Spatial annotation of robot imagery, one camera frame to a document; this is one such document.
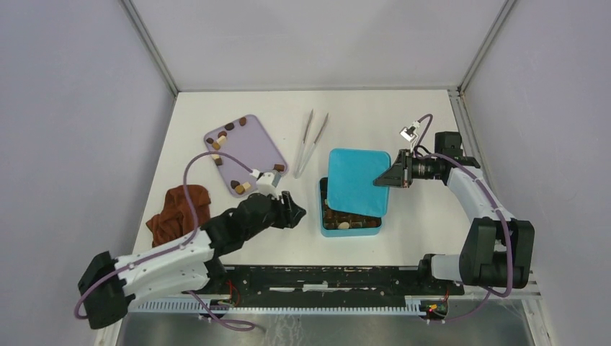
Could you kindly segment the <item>teal box lid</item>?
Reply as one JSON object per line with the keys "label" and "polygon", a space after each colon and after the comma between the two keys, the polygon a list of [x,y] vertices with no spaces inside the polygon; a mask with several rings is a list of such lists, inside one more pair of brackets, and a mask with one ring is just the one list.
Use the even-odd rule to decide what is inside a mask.
{"label": "teal box lid", "polygon": [[389,189],[373,184],[391,166],[384,151],[335,148],[329,153],[327,200],[333,210],[382,218]]}

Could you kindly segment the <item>teal chocolate box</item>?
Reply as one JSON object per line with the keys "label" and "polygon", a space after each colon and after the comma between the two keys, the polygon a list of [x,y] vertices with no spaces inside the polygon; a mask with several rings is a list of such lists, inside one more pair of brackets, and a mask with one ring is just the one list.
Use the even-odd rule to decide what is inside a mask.
{"label": "teal chocolate box", "polygon": [[[382,218],[345,213],[331,209],[327,199],[328,178],[318,181],[321,233],[325,237],[374,236],[379,233]],[[350,223],[349,229],[339,230],[339,223]]]}

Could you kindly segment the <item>metal kitchen tongs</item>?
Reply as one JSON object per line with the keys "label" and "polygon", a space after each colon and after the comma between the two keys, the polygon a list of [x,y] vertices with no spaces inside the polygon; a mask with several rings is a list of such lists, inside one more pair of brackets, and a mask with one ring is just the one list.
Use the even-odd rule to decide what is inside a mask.
{"label": "metal kitchen tongs", "polygon": [[326,113],[318,130],[313,129],[314,109],[312,109],[306,118],[304,129],[299,137],[299,147],[295,159],[295,167],[293,177],[299,179],[313,155],[317,145],[319,144],[327,125],[329,124],[330,114]]}

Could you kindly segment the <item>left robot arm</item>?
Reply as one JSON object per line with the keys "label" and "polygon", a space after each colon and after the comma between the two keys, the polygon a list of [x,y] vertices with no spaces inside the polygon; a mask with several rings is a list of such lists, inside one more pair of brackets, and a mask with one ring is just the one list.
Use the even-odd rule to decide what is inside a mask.
{"label": "left robot arm", "polygon": [[226,286],[226,274],[215,267],[220,257],[268,228],[293,229],[305,215],[288,191],[278,198],[254,193],[195,231],[147,252],[119,257],[101,252],[78,282],[81,297],[74,315],[91,329],[102,329],[147,301],[202,288],[219,293]]}

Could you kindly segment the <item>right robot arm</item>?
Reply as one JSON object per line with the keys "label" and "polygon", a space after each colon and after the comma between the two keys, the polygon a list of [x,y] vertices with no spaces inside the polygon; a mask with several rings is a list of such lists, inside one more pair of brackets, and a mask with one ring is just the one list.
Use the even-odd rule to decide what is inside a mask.
{"label": "right robot arm", "polygon": [[458,199],[470,220],[459,254],[426,254],[416,274],[418,289],[434,294],[454,281],[479,286],[495,296],[507,297],[529,280],[535,229],[517,219],[487,185],[477,159],[465,156],[458,132],[435,135],[435,150],[416,154],[419,135],[414,126],[401,130],[411,145],[401,149],[391,167],[374,179],[378,187],[407,188],[416,179],[440,180]]}

